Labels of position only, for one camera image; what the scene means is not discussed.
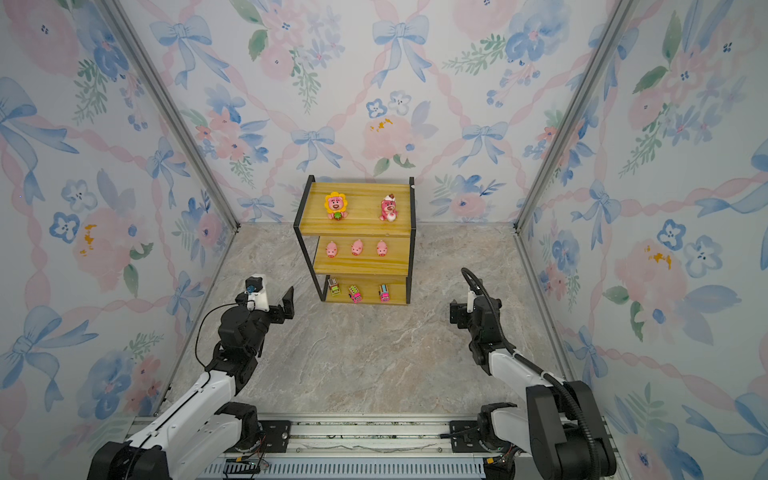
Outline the pink bear toy with cherry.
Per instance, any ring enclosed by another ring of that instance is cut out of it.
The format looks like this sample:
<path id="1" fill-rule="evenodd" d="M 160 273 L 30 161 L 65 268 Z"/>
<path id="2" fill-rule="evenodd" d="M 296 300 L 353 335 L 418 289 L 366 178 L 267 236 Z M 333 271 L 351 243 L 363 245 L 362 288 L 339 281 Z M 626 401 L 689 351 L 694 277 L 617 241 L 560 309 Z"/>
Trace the pink bear toy with cherry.
<path id="1" fill-rule="evenodd" d="M 387 195 L 381 201 L 381 212 L 379 219 L 381 221 L 394 222 L 398 217 L 397 201 L 394 194 Z"/>

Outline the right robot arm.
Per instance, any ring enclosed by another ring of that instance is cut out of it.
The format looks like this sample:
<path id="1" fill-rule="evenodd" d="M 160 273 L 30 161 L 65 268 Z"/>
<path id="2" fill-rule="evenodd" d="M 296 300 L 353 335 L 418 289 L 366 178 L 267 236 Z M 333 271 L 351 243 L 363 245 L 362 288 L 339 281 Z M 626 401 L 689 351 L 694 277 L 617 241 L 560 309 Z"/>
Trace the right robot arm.
<path id="1" fill-rule="evenodd" d="M 583 381 L 561 380 L 522 355 L 506 341 L 498 314 L 501 301 L 468 293 L 466 303 L 449 304 L 449 321 L 471 335 L 476 365 L 502 381 L 518 403 L 481 407 L 477 427 L 448 434 L 466 437 L 497 453 L 509 468 L 512 456 L 530 455 L 543 479 L 602 479 L 617 473 L 617 458 L 591 388 Z"/>

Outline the brown green robot toy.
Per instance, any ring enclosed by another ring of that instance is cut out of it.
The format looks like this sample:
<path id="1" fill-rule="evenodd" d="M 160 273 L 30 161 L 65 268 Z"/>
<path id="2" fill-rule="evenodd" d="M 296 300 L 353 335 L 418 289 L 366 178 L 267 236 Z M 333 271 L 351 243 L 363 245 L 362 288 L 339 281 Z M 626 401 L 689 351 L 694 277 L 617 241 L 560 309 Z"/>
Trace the brown green robot toy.
<path id="1" fill-rule="evenodd" d="M 335 278 L 328 279 L 328 289 L 333 296 L 338 296 L 341 292 L 339 283 Z"/>

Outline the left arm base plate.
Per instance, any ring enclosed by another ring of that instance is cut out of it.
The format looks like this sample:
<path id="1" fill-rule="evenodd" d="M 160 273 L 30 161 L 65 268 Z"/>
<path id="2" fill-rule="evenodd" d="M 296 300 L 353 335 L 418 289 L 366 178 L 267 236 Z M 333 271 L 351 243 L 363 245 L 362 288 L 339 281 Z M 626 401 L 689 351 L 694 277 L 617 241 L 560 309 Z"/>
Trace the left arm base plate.
<path id="1" fill-rule="evenodd" d="M 243 454 L 285 453 L 291 427 L 292 422 L 289 420 L 243 420 L 240 440 L 234 449 Z"/>

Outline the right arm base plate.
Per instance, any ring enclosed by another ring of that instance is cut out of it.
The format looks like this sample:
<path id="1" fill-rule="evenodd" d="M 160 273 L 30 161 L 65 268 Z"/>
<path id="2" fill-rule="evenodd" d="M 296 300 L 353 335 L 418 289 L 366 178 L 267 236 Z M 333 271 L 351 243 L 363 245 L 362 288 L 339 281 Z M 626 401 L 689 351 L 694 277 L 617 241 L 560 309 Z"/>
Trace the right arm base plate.
<path id="1" fill-rule="evenodd" d="M 447 439 L 453 453 L 496 453 L 498 446 L 491 439 L 490 426 L 486 421 L 452 420 L 449 422 Z"/>

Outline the colourful robot toy green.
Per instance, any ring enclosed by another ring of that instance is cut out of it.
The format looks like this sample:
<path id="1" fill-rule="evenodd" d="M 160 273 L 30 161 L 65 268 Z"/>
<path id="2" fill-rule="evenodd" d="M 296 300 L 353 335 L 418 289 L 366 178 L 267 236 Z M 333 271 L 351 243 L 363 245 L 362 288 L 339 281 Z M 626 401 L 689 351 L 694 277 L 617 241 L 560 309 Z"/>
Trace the colourful robot toy green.
<path id="1" fill-rule="evenodd" d="M 358 286 L 350 285 L 348 287 L 348 294 L 349 298 L 354 304 L 360 303 L 362 301 L 362 294 Z"/>

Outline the colourful robot toy pink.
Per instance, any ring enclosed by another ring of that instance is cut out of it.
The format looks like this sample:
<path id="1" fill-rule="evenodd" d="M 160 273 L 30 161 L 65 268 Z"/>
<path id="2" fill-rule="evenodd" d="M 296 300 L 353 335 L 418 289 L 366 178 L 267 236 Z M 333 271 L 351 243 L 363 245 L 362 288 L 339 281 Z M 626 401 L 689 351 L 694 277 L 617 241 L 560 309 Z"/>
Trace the colourful robot toy pink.
<path id="1" fill-rule="evenodd" d="M 391 301 L 389 287 L 386 284 L 381 284 L 379 286 L 379 299 L 382 303 L 388 303 Z"/>

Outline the pink bear toy yellow petals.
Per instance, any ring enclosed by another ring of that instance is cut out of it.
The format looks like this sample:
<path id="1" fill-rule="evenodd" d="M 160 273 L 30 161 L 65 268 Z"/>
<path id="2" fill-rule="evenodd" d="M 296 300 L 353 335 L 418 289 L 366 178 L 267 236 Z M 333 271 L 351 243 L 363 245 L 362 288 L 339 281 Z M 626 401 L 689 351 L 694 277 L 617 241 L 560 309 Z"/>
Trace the pink bear toy yellow petals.
<path id="1" fill-rule="evenodd" d="M 341 221 L 348 216 L 348 200 L 344 193 L 331 192 L 325 197 L 324 206 L 331 220 Z"/>

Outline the pink pig toy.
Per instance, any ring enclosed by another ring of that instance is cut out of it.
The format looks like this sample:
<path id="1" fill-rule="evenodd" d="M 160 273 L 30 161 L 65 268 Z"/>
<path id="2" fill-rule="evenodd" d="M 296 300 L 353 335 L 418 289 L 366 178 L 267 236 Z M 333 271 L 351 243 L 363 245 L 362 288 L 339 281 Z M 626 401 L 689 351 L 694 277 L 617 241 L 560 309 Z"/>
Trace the pink pig toy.
<path id="1" fill-rule="evenodd" d="M 330 241 L 325 247 L 325 253 L 328 258 L 334 258 L 338 254 L 338 246 L 334 241 Z"/>
<path id="2" fill-rule="evenodd" d="M 351 253 L 353 256 L 359 256 L 364 248 L 364 244 L 361 239 L 357 239 L 353 242 L 351 246 Z"/>
<path id="3" fill-rule="evenodd" d="M 387 246 L 386 242 L 383 241 L 383 240 L 380 240 L 377 243 L 376 251 L 377 251 L 377 254 L 380 257 L 385 257 L 387 255 L 387 253 L 388 253 L 388 246 Z"/>

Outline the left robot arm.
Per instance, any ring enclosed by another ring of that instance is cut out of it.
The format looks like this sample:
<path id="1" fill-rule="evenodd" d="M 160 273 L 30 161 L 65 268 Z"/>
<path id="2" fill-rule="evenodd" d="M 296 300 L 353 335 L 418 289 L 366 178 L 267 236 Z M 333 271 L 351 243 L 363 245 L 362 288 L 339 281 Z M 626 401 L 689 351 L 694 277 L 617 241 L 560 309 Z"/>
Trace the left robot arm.
<path id="1" fill-rule="evenodd" d="M 89 479 L 195 479 L 229 450 L 241 459 L 266 451 L 269 434 L 257 408 L 234 397 L 256 370 L 270 327 L 294 317 L 294 288 L 271 305 L 263 279 L 252 276 L 225 308 L 219 341 L 198 380 L 130 439 L 100 447 Z"/>

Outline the pink pig toy front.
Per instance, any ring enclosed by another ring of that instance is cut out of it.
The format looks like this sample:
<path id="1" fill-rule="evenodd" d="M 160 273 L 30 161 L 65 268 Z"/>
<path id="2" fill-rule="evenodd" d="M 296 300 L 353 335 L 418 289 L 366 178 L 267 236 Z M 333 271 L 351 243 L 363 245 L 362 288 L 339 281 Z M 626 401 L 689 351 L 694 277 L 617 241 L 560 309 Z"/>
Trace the pink pig toy front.
<path id="1" fill-rule="evenodd" d="M 364 244 L 361 239 L 357 239 L 353 242 L 351 246 L 351 253 L 353 256 L 359 256 L 364 248 Z"/>

